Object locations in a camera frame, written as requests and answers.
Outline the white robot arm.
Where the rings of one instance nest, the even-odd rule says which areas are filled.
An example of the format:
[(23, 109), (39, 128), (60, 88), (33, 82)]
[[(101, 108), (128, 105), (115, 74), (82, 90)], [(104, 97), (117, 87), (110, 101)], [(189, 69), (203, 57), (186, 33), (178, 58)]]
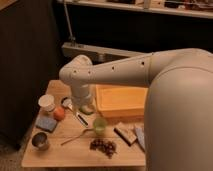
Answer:
[(147, 53), (94, 65), (76, 56), (59, 72), (78, 106), (91, 84), (146, 87), (148, 171), (213, 171), (213, 53), (197, 48)]

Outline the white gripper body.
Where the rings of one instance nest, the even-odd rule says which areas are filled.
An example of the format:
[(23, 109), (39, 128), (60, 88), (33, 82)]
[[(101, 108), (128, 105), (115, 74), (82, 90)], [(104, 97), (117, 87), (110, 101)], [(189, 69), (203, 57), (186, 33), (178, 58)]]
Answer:
[(88, 84), (71, 86), (71, 101), (77, 109), (89, 105), (92, 102), (90, 86)]

